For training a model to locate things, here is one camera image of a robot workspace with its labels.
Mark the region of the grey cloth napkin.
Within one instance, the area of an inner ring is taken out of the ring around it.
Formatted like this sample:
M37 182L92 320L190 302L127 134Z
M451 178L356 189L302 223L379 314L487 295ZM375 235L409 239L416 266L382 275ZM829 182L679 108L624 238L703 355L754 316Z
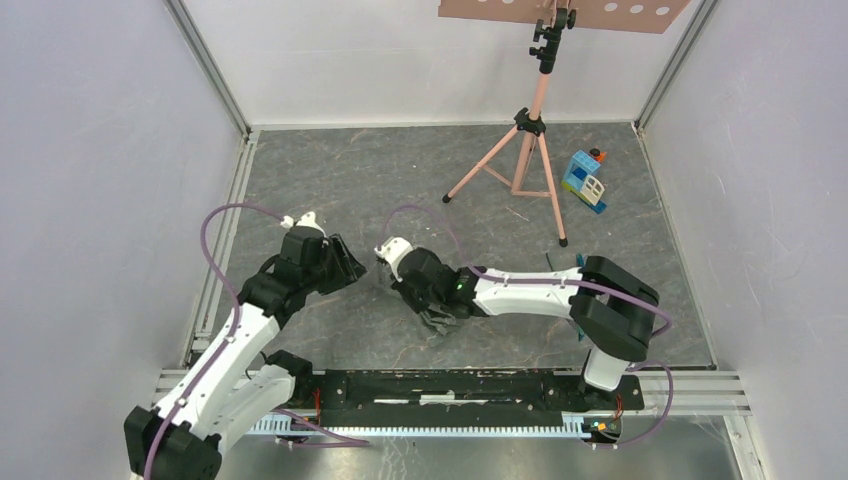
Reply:
M381 260L376 263L377 284L386 292L399 298L412 312L415 313L423 326L441 336L451 334L460 326L460 322L447 314L424 304L409 286L397 280L389 265Z

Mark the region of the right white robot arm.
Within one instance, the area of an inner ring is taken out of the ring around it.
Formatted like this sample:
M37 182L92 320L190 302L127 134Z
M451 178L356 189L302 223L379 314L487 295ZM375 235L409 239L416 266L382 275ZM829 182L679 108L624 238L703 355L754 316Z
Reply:
M400 237L377 247L375 254L392 289L441 333L460 320L507 314L572 321L593 344L577 382L580 400L591 408L612 401L627 368L646 360L660 314L655 289L601 256L560 271L453 269L432 251Z

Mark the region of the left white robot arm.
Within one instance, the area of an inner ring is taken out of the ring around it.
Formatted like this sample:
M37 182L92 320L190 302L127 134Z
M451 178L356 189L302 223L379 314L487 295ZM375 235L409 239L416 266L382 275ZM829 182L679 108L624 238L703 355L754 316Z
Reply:
M249 277L218 336L188 373L153 407L124 422L132 473L144 479L213 479L232 446L271 409L306 405L313 379L285 352L268 357L244 386L236 384L260 351L304 308L366 272L338 234L312 221L291 226L279 253Z

